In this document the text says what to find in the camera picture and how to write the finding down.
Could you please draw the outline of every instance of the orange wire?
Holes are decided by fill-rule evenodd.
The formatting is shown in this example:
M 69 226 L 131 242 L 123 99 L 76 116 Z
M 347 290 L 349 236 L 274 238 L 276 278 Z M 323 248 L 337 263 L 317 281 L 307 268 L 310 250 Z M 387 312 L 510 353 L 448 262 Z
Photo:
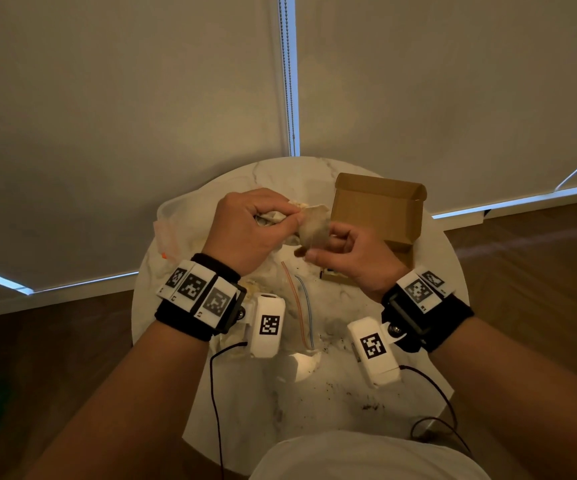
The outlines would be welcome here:
M 293 290 L 295 302 L 297 303 L 297 312 L 299 313 L 299 329 L 302 332 L 302 343 L 304 344 L 304 347 L 308 349 L 308 345 L 306 345 L 306 336 L 304 335 L 304 316 L 302 315 L 302 305 L 299 302 L 299 295 L 297 294 L 297 290 L 295 290 L 293 280 L 290 277 L 290 273 L 288 272 L 288 268 L 286 267 L 284 261 L 282 261 L 282 266 L 284 267 L 286 277 L 288 278 L 288 284 L 290 285 L 291 290 Z

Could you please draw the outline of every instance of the hand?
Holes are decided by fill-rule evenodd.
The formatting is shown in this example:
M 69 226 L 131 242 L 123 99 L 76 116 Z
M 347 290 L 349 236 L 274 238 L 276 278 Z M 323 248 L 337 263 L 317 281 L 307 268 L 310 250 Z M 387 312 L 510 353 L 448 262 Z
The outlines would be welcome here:
M 258 225 L 255 215 L 271 210 L 287 217 L 273 226 Z M 244 276 L 255 271 L 273 249 L 296 233 L 302 218 L 300 208 L 272 190 L 229 193 L 217 204 L 202 252 Z
M 380 303 L 397 280 L 410 270 L 372 229 L 331 222 L 326 249 L 310 249 L 306 261 L 346 274 L 367 297 Z

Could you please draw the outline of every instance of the dark brown floor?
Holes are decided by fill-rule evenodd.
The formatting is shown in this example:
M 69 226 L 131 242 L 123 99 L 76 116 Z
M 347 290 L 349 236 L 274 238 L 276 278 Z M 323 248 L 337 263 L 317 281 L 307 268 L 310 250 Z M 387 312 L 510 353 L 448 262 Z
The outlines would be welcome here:
M 447 235 L 478 315 L 577 372 L 577 204 Z M 14 390 L 0 428 L 0 479 L 20 478 L 128 352 L 131 299 L 124 292 L 0 316 L 0 375 Z M 453 403 L 460 432 L 494 480 L 530 478 L 458 395 Z M 191 455 L 177 446 L 163 476 L 183 477 L 180 459 Z

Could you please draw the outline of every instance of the person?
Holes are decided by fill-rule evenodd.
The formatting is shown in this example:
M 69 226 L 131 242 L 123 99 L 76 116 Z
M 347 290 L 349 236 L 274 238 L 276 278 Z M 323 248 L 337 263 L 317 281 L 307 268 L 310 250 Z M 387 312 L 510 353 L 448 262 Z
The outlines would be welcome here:
M 260 227 L 271 210 L 288 217 Z M 300 209 L 269 189 L 230 193 L 219 202 L 204 254 L 239 275 L 252 273 L 298 229 Z M 380 301 L 408 270 L 368 229 L 331 224 L 326 249 L 305 259 L 351 277 Z M 152 477 L 184 431 L 208 343 L 153 322 L 108 379 L 29 471 L 35 479 Z M 455 391 L 538 477 L 577 479 L 577 376 L 479 318 L 430 354 Z M 277 444 L 252 479 L 487 478 L 460 452 L 397 438 L 333 431 Z

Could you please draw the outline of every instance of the cardboard box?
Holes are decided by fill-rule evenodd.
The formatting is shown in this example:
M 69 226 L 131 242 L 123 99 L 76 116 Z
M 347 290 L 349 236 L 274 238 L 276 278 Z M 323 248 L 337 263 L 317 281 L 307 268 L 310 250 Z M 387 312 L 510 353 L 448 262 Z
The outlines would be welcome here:
M 414 267 L 413 243 L 421 233 L 426 200 L 422 184 L 341 173 L 335 181 L 331 220 L 370 227 L 408 267 Z M 323 280 L 352 284 L 342 274 L 322 270 Z

